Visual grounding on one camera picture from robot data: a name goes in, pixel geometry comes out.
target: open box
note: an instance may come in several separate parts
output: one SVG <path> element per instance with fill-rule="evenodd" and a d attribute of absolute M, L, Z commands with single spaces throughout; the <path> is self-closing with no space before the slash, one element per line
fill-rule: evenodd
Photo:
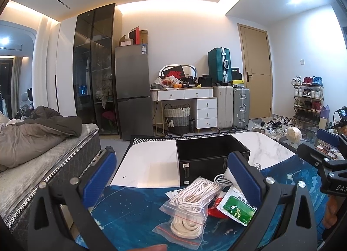
<path fill-rule="evenodd" d="M 228 167 L 228 156 L 239 151 L 248 161 L 250 151 L 232 135 L 176 140 L 180 185 L 197 177 L 211 181 Z"/>

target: gray refrigerator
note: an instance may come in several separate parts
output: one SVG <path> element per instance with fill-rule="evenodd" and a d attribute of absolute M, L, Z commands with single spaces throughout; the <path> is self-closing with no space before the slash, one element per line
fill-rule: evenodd
<path fill-rule="evenodd" d="M 123 140 L 153 136 L 147 44 L 115 48 L 115 79 Z"/>

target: white suitcase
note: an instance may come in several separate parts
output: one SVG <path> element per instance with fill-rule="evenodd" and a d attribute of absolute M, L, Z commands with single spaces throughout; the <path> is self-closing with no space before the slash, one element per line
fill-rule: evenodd
<path fill-rule="evenodd" d="M 231 128 L 234 114 L 234 89 L 232 86 L 214 86 L 213 96 L 217 97 L 217 128 Z"/>

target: white curtain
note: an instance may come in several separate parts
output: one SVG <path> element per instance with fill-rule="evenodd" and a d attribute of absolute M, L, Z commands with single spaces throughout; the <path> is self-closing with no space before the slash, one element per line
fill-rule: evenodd
<path fill-rule="evenodd" d="M 48 107 L 46 66 L 51 26 L 52 20 L 46 16 L 42 16 L 36 34 L 33 54 L 32 88 L 34 108 L 40 105 Z"/>
<path fill-rule="evenodd" d="M 15 56 L 12 64 L 11 75 L 11 107 L 12 117 L 14 118 L 19 108 L 19 91 L 20 91 L 20 69 L 23 57 Z"/>

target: green and white packet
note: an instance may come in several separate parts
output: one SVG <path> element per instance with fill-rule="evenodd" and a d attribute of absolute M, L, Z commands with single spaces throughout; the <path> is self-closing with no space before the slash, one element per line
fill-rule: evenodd
<path fill-rule="evenodd" d="M 257 208 L 249 205 L 246 197 L 240 190 L 231 186 L 217 209 L 234 221 L 247 226 Z"/>

